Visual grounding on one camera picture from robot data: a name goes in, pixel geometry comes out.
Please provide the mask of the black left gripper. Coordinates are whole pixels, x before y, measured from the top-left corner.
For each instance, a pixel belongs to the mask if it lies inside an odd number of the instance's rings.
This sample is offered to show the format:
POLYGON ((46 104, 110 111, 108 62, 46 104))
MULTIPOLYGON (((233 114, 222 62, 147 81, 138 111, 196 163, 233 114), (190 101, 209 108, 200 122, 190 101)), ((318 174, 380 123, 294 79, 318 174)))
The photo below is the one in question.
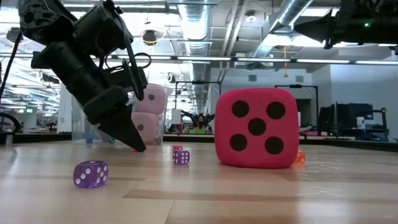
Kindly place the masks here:
POLYGON ((127 105, 129 92, 141 101, 147 86, 143 68, 134 58, 124 58, 115 67, 100 68, 76 43, 64 41, 34 52, 31 66, 51 69, 83 105, 88 121, 98 124, 100 131, 136 151, 146 150, 131 118, 132 104, 127 105))

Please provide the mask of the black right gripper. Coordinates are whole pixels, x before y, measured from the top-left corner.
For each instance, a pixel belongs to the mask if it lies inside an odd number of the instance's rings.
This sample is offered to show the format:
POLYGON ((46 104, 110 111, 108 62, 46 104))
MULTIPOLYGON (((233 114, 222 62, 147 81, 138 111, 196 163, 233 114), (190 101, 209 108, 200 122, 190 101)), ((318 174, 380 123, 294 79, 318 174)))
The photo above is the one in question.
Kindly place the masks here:
POLYGON ((342 0, 340 10, 294 26, 294 31, 331 49, 337 19, 337 41, 364 44, 397 43, 397 1, 342 0))

